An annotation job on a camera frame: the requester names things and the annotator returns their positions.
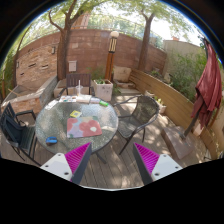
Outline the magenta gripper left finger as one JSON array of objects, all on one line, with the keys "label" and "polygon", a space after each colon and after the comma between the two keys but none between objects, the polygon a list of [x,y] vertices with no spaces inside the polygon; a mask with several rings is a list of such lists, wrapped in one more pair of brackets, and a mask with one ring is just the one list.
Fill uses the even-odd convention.
[{"label": "magenta gripper left finger", "polygon": [[66,154],[55,154],[41,169],[79,185],[91,153],[92,144],[86,143]]}]

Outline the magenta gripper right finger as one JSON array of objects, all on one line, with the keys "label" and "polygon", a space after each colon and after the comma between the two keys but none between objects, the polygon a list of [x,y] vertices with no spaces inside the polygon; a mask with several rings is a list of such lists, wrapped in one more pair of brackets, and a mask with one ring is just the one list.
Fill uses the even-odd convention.
[{"label": "magenta gripper right finger", "polygon": [[138,143],[133,144],[133,154],[145,185],[182,169],[168,154],[157,154]]}]

